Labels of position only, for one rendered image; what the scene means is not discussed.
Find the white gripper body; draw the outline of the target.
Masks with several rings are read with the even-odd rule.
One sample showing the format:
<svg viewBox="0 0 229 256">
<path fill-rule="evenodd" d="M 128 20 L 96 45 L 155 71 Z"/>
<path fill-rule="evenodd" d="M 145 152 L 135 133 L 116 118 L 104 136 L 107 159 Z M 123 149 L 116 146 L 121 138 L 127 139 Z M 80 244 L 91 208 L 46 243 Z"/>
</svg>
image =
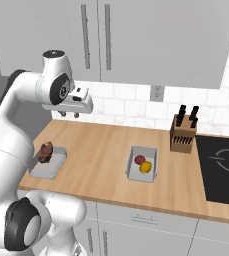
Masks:
<svg viewBox="0 0 229 256">
<path fill-rule="evenodd" d="M 68 96 L 59 105 L 43 104 L 42 107 L 45 110 L 51 110 L 51 111 L 90 114 L 93 111 L 93 101 L 92 101 L 92 97 L 90 95 L 87 95 L 86 98 L 82 101 L 72 101 L 71 97 Z"/>
</svg>

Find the red-brown steak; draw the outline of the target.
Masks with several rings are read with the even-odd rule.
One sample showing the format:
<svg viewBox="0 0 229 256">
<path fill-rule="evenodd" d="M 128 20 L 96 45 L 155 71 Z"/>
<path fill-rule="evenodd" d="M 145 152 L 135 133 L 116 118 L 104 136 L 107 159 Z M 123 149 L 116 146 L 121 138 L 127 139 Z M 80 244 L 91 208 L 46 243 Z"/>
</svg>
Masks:
<svg viewBox="0 0 229 256">
<path fill-rule="evenodd" d="M 38 161 L 40 163 L 48 163 L 53 154 L 53 144 L 51 141 L 45 142 L 41 145 Z"/>
</svg>

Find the grey meat container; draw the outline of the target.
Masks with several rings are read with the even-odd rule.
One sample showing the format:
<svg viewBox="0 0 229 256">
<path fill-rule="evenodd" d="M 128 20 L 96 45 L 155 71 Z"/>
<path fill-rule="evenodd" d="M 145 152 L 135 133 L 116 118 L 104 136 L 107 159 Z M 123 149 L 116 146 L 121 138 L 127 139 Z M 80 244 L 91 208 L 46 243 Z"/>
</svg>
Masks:
<svg viewBox="0 0 229 256">
<path fill-rule="evenodd" d="M 54 179 L 67 158 L 67 150 L 63 147 L 54 146 L 53 154 L 48 163 L 38 161 L 39 154 L 36 154 L 28 168 L 32 177 L 43 179 Z"/>
</svg>

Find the red tomato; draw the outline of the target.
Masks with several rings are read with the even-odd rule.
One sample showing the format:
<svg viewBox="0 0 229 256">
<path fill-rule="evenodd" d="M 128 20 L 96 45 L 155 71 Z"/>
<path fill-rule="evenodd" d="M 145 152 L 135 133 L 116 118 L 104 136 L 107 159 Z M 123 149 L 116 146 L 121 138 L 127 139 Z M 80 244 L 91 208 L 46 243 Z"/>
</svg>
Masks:
<svg viewBox="0 0 229 256">
<path fill-rule="evenodd" d="M 143 162 L 145 162 L 146 159 L 143 155 L 137 155 L 135 158 L 134 158 L 134 162 L 137 164 L 137 165 L 140 165 L 142 164 Z"/>
</svg>

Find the grey vegetable container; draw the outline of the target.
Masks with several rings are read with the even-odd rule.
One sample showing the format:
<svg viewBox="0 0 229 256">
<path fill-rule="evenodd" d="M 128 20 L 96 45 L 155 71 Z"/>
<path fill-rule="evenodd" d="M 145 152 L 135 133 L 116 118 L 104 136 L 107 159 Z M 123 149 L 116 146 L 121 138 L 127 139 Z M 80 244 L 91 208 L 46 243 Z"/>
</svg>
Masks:
<svg viewBox="0 0 229 256">
<path fill-rule="evenodd" d="M 148 173 L 139 170 L 140 166 L 135 163 L 138 155 L 145 157 L 152 167 Z M 126 175 L 129 180 L 153 183 L 158 173 L 158 150 L 143 146 L 132 146 L 127 160 Z"/>
</svg>

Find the yellow lemon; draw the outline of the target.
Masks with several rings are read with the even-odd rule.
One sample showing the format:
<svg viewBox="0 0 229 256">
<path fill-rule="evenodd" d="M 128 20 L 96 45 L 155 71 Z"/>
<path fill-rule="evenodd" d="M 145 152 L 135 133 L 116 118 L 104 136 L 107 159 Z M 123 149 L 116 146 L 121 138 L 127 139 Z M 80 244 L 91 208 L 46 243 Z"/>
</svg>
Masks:
<svg viewBox="0 0 229 256">
<path fill-rule="evenodd" d="M 144 161 L 140 164 L 139 171 L 142 173 L 149 173 L 152 169 L 152 163 L 149 161 Z"/>
</svg>

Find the narrow grey base cupboard door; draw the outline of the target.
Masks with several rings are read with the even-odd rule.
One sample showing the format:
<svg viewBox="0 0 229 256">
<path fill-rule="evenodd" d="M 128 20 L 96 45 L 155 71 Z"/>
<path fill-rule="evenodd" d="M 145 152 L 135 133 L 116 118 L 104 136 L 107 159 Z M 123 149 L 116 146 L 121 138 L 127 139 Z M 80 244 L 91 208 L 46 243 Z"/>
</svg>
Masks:
<svg viewBox="0 0 229 256">
<path fill-rule="evenodd" d="M 74 228 L 74 233 L 79 243 L 83 246 L 83 248 L 87 252 L 87 256 L 101 256 L 96 203 L 91 201 L 86 201 L 85 204 L 87 208 L 86 217 L 79 226 Z M 90 253 L 89 251 L 87 228 L 92 229 L 92 238 L 93 238 L 93 247 L 94 247 L 93 253 Z"/>
</svg>

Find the wooden knife block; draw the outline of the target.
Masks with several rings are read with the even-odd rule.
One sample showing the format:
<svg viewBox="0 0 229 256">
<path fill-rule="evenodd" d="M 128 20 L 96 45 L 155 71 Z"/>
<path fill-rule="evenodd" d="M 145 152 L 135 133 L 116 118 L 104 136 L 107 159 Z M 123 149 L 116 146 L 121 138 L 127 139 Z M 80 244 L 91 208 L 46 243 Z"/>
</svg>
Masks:
<svg viewBox="0 0 229 256">
<path fill-rule="evenodd" d="M 176 125 L 176 115 L 170 129 L 170 150 L 179 153 L 191 153 L 197 128 L 192 128 L 192 121 L 185 115 L 180 126 Z"/>
</svg>

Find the grey drawer front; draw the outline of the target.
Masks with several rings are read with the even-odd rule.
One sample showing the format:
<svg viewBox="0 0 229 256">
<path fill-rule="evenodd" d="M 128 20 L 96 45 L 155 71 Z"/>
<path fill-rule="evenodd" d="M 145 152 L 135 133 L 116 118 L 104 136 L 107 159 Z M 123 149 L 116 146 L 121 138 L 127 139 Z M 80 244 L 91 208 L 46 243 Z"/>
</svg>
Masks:
<svg viewBox="0 0 229 256">
<path fill-rule="evenodd" d="M 124 224 L 139 228 L 159 230 L 179 235 L 192 236 L 194 234 L 197 220 L 195 218 L 178 215 L 146 211 L 141 209 L 116 206 L 110 204 L 97 204 L 98 218 L 112 224 Z M 131 221 L 132 216 L 139 214 L 144 218 L 152 218 L 158 221 L 158 225 Z"/>
</svg>

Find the wide grey base cupboard door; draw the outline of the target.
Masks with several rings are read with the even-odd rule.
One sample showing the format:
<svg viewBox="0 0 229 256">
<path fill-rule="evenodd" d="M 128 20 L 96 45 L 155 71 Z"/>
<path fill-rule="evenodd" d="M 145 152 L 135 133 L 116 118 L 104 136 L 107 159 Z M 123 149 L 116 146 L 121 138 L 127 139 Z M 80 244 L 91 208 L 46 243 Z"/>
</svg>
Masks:
<svg viewBox="0 0 229 256">
<path fill-rule="evenodd" d="M 108 256 L 188 256 L 192 236 L 124 224 L 99 222 L 100 234 L 108 233 Z"/>
</svg>

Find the black hob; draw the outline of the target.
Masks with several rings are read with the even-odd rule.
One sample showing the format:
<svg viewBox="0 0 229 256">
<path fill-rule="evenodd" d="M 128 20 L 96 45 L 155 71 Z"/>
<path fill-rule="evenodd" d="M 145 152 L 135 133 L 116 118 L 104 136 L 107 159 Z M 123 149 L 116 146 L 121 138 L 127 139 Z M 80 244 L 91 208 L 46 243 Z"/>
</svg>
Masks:
<svg viewBox="0 0 229 256">
<path fill-rule="evenodd" d="M 207 201 L 229 204 L 229 138 L 196 136 Z"/>
</svg>

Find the grey base cabinet front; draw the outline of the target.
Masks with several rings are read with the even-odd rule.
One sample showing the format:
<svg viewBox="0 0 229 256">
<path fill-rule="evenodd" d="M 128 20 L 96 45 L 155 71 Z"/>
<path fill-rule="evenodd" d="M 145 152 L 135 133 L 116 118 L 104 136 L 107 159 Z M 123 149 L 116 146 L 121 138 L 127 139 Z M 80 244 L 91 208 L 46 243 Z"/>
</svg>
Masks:
<svg viewBox="0 0 229 256">
<path fill-rule="evenodd" d="M 199 220 L 188 256 L 229 256 L 229 224 Z"/>
</svg>

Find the grey wall socket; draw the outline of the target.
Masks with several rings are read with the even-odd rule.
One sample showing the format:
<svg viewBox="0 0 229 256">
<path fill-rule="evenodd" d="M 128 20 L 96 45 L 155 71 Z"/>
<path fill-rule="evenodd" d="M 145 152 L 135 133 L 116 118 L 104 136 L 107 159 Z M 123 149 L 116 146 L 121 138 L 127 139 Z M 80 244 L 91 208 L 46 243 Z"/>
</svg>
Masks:
<svg viewBox="0 0 229 256">
<path fill-rule="evenodd" d="M 162 102 L 164 99 L 164 86 L 152 85 L 150 88 L 150 100 L 153 102 Z"/>
</svg>

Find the wide grey wall cupboard door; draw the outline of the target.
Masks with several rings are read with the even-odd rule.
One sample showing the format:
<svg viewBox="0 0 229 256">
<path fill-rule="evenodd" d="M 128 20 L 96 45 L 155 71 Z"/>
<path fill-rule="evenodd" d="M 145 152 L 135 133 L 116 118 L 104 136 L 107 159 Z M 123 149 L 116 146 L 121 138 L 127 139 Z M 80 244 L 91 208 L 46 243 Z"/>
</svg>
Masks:
<svg viewBox="0 0 229 256">
<path fill-rule="evenodd" d="M 105 11 L 110 4 L 111 70 Z M 229 54 L 229 0 L 98 0 L 104 82 L 218 89 Z"/>
</svg>

